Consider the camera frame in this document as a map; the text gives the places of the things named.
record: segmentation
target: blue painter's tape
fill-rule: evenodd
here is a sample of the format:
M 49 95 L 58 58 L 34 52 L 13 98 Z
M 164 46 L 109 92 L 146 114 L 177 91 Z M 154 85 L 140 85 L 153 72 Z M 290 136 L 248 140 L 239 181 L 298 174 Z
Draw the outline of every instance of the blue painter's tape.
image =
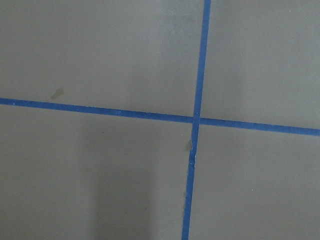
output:
M 296 127 L 296 126 L 272 125 L 272 124 L 264 124 L 264 123 L 230 121 L 230 120 L 211 119 L 211 118 L 201 118 L 200 124 L 211 125 L 211 126 L 221 126 L 221 127 L 228 127 L 228 128 L 237 128 L 237 129 L 251 129 L 251 130 L 259 130 L 259 131 L 278 132 L 278 133 L 286 133 L 286 134 L 320 136 L 320 129 Z
M 170 122 L 189 123 L 189 124 L 193 122 L 193 117 L 191 116 L 180 116 L 180 115 L 161 114 L 161 113 L 142 112 L 142 111 L 128 111 L 128 110 L 119 110 L 119 109 L 112 109 L 112 108 L 79 106 L 79 105 L 69 105 L 69 104 L 41 102 L 41 101 L 27 101 L 27 100 L 17 100 L 17 99 L 9 99 L 9 98 L 0 98 L 0 104 L 29 107 L 29 108 L 38 108 L 38 109 L 70 111 L 70 112 L 87 113 L 87 114 L 100 114 L 100 115 L 110 115 L 110 116 L 138 118 L 138 119 L 162 120 L 162 121 L 170 121 Z
M 203 87 L 204 87 L 206 55 L 207 55 L 210 6 L 211 6 L 211 1 L 204 0 L 200 53 L 199 53 L 199 61 L 198 61 L 198 72 L 197 72 L 197 79 L 196 79 L 194 108 L 193 108 L 193 122 L 192 122 L 192 131 L 191 131 L 192 147 L 189 155 L 188 175 L 186 180 L 186 195 L 185 195 L 184 216 L 183 216 L 182 236 L 181 236 L 182 240 L 188 240 L 189 238 L 191 205 L 192 205 L 192 196 L 193 196 L 193 189 L 194 189 L 196 155 L 197 155 L 197 147 L 198 147 L 199 123 L 200 123 L 202 93 L 203 93 Z

